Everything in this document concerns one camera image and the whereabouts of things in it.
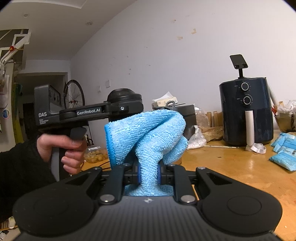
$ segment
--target snacks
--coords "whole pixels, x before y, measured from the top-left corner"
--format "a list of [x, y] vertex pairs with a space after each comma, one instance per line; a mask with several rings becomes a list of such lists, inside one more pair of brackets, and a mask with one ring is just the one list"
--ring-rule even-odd
[[87, 148], [84, 159], [89, 163], [104, 161], [108, 159], [108, 153], [100, 147], [91, 147]]

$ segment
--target circular pad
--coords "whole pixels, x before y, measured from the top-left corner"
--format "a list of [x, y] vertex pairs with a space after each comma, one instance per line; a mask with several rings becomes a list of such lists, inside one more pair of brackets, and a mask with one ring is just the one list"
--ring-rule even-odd
[[249, 216], [260, 211], [261, 203], [253, 197], [237, 196], [228, 200], [227, 207], [237, 215]]
[[280, 203], [258, 189], [231, 185], [220, 185], [202, 201], [201, 211], [206, 220], [239, 236], [274, 230], [282, 215]]
[[79, 186], [44, 187], [17, 200], [13, 216], [21, 230], [41, 237], [73, 232], [90, 219], [94, 203]]

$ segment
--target blue microfiber towel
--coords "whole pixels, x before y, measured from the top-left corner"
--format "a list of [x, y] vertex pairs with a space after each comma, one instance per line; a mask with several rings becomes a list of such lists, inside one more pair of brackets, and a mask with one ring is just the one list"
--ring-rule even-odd
[[141, 184], [129, 185], [129, 196], [171, 196], [173, 188], [157, 183], [158, 162], [178, 160], [188, 145], [183, 116], [172, 110], [143, 112], [105, 125], [111, 166], [122, 164], [133, 149], [141, 165]]

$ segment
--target air fryer knob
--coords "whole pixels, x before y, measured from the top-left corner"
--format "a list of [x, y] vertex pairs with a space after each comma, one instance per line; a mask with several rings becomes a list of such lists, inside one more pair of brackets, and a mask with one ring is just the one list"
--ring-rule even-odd
[[243, 98], [243, 103], [245, 104], [245, 105], [249, 105], [249, 104], [251, 104], [251, 97], [250, 96], [245, 96], [244, 98]]
[[247, 82], [243, 82], [241, 84], [242, 91], [248, 91], [249, 90], [249, 84]]

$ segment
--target door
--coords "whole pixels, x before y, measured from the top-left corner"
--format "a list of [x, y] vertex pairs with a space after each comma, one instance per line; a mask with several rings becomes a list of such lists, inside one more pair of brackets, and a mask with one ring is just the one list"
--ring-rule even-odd
[[34, 139], [38, 135], [38, 128], [35, 123], [34, 103], [26, 103], [22, 105], [24, 113], [24, 125], [27, 138]]

